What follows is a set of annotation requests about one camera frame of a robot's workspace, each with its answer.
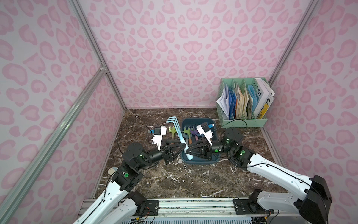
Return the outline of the green rake wooden handle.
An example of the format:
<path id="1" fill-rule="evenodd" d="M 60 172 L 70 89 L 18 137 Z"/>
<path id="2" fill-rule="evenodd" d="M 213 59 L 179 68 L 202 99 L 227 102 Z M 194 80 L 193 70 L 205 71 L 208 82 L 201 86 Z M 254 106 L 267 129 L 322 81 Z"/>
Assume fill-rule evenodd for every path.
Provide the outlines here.
<path id="1" fill-rule="evenodd" d="M 169 127 L 169 133 L 172 134 L 172 140 L 174 140 L 175 134 L 177 133 L 176 128 L 175 128 L 174 126 L 173 126 L 173 127 Z"/>

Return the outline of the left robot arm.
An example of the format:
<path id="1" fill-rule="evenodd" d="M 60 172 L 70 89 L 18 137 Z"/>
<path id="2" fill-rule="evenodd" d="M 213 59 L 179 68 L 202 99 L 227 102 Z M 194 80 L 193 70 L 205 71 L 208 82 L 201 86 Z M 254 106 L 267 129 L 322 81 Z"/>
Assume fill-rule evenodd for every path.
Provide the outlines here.
<path id="1" fill-rule="evenodd" d="M 143 178 L 141 170 L 164 160 L 172 162 L 185 148 L 180 140 L 167 141 L 161 150 L 146 151 L 133 142 L 122 155 L 123 163 L 111 175 L 99 198 L 78 218 L 77 224 L 120 224 L 145 210 L 146 198 L 133 188 Z"/>

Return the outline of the light blue fork white handle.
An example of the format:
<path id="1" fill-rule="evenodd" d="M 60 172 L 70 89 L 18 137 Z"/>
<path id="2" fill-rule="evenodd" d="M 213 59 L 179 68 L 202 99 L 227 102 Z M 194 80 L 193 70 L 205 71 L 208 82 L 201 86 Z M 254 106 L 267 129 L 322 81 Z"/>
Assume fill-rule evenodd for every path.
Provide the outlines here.
<path id="1" fill-rule="evenodd" d="M 173 124 L 174 124 L 174 127 L 175 127 L 175 129 L 176 129 L 176 131 L 177 131 L 178 137 L 179 137 L 179 139 L 180 139 L 180 142 L 181 142 L 181 143 L 184 143 L 185 146 L 186 146 L 186 147 L 184 148 L 184 153 L 186 154 L 186 157 L 187 157 L 188 160 L 192 160 L 194 157 L 193 157 L 192 155 L 189 155 L 189 154 L 186 153 L 186 150 L 189 149 L 189 147 L 188 147 L 188 144 L 186 143 L 186 141 L 185 141 L 185 139 L 184 139 L 184 137 L 183 137 L 183 135 L 182 135 L 181 127 L 180 127 L 180 125 L 179 125 L 179 122 L 178 122 L 177 117 L 175 117 L 175 116 L 169 117 L 169 118 L 167 119 L 166 123 L 173 123 Z"/>

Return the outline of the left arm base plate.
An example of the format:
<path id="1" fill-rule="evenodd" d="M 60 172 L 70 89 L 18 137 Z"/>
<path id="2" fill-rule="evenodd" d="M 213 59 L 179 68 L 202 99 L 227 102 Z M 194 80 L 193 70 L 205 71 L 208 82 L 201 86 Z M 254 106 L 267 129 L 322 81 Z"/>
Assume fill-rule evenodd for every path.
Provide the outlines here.
<path id="1" fill-rule="evenodd" d="M 158 215 L 159 209 L 159 200 L 146 200 L 146 201 L 138 201 L 135 202 L 137 206 L 137 210 L 134 213 L 134 216 L 144 216 L 147 213 L 150 215 Z"/>

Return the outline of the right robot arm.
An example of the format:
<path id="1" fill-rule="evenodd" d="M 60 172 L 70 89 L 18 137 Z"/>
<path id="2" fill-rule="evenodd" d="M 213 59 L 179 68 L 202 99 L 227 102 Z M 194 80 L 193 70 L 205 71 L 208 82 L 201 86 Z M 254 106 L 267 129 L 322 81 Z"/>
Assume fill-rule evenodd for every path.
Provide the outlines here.
<path id="1" fill-rule="evenodd" d="M 287 190 L 272 193 L 255 190 L 249 198 L 251 210 L 278 210 L 299 214 L 312 224 L 327 224 L 332 196 L 326 180 L 318 175 L 309 177 L 279 166 L 242 145 L 243 135 L 236 128 L 228 128 L 221 141 L 211 140 L 211 133 L 193 142 L 185 150 L 187 155 L 210 159 L 214 154 L 226 153 L 230 162 L 245 171 L 258 174 Z"/>

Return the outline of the teal rake yellow handle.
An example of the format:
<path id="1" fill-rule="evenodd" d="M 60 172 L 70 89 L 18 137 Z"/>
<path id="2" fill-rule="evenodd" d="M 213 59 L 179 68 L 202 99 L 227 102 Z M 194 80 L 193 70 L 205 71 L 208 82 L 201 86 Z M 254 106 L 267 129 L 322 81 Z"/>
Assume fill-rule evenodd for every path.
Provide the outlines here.
<path id="1" fill-rule="evenodd" d="M 208 123 L 208 127 L 210 128 L 210 130 L 211 130 L 213 136 L 216 136 L 215 124 L 212 124 L 212 123 L 209 124 L 209 123 Z"/>

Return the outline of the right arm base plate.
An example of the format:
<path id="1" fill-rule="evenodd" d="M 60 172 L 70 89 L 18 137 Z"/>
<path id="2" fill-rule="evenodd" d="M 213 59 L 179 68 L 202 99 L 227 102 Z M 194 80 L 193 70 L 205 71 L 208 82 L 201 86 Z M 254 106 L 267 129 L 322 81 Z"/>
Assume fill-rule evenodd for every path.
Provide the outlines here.
<path id="1" fill-rule="evenodd" d="M 236 215 L 256 215 L 264 214 L 264 211 L 259 207 L 256 202 L 249 199 L 233 199 L 234 209 Z"/>

